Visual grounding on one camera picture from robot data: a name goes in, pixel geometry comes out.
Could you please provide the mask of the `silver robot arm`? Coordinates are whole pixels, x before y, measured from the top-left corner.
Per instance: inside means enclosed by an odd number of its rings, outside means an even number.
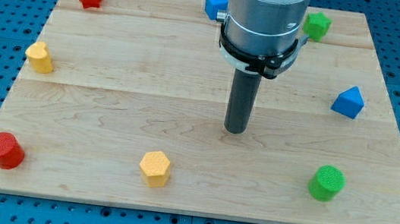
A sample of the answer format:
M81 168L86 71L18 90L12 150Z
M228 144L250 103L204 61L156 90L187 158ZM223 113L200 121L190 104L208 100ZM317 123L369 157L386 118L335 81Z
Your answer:
M307 36L297 38L310 0L228 0L219 48L246 74L275 79L292 66Z

